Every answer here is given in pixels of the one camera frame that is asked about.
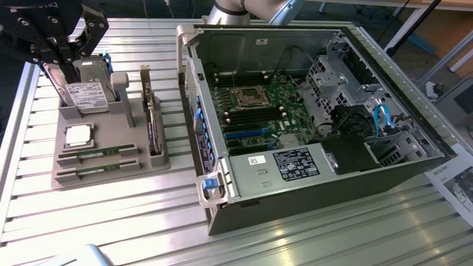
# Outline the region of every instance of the metal extrusion rail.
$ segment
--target metal extrusion rail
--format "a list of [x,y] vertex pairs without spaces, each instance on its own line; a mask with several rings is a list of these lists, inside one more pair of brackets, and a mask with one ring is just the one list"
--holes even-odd
[[51,190],[59,98],[25,65],[0,151],[0,265],[35,265],[85,243],[117,265],[472,265],[472,228],[422,176],[386,193],[206,235],[174,63],[184,23],[198,20],[111,19],[96,50],[128,72],[130,94],[141,90],[140,65],[150,65],[172,163],[157,176]]

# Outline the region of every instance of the blue latch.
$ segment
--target blue latch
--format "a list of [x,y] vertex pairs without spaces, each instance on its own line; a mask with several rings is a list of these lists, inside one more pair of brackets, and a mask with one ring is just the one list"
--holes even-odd
[[204,190],[210,190],[213,188],[217,188],[218,187],[218,180],[216,178],[205,179],[204,182],[201,183],[201,187]]

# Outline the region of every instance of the floor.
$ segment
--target floor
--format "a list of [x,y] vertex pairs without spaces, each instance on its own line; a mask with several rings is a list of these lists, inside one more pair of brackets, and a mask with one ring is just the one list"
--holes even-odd
[[[146,16],[149,18],[170,17],[170,11],[166,5],[164,5],[164,1],[88,0],[83,1],[83,3],[93,8],[101,9],[109,18],[144,18]],[[176,18],[190,18],[192,16],[200,18],[202,15],[209,14],[212,5],[213,0],[172,1],[172,13]],[[401,26],[401,22],[390,16],[394,8],[377,6],[362,7],[360,5],[330,3],[326,5],[325,13],[321,14],[318,7],[318,2],[306,2],[296,20],[357,21],[372,34],[373,38],[378,40],[381,46],[389,42]],[[405,42],[394,55],[394,60],[409,77],[416,80],[437,63],[438,58],[426,53],[412,43]],[[0,66],[0,132],[3,132],[15,99],[23,63],[5,54],[0,54],[0,61],[4,62]],[[458,76],[444,68],[438,71],[432,81],[442,83],[444,87],[448,89],[458,81]]]

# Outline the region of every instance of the green circuit board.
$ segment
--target green circuit board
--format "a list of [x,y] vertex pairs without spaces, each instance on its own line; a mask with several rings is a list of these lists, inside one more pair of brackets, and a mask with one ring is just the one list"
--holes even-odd
[[[225,119],[222,118],[224,113],[241,110],[241,101],[238,101],[237,91],[241,88],[253,87],[256,86],[210,89],[224,137],[228,134],[225,128],[229,127],[229,124],[225,123]],[[257,122],[260,128],[265,129],[262,136],[242,137],[232,140],[225,139],[230,154],[236,147],[268,145],[269,150],[280,149],[282,148],[282,143],[278,141],[281,135],[294,134],[300,145],[305,145],[313,137],[310,116],[302,103],[302,97],[297,87],[289,82],[288,77],[278,76],[266,85],[261,85],[258,88],[262,91],[268,102],[265,103],[265,106],[252,108],[250,110],[282,106],[286,115],[277,120]],[[245,130],[230,131],[230,133],[234,132],[245,132]]]

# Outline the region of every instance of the blue pcie slot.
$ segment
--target blue pcie slot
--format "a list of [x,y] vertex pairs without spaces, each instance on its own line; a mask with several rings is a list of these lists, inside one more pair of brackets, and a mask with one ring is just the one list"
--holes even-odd
[[225,139],[234,140],[234,139],[241,139],[244,137],[260,137],[266,133],[266,131],[268,131],[268,128],[264,128],[260,130],[253,130],[253,131],[228,133],[225,135]]

